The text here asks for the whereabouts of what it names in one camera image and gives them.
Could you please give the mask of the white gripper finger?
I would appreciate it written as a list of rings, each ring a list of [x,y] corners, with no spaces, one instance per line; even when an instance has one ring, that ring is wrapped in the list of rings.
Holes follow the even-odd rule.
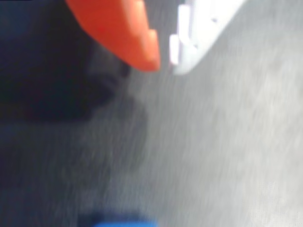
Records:
[[[176,33],[169,36],[172,74],[183,76],[194,69],[244,3],[244,0],[183,0],[178,5]]]

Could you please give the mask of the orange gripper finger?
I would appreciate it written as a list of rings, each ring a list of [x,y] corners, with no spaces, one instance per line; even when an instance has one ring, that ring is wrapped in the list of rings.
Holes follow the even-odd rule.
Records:
[[[81,28],[121,60],[141,71],[160,69],[158,34],[143,0],[68,0]]]

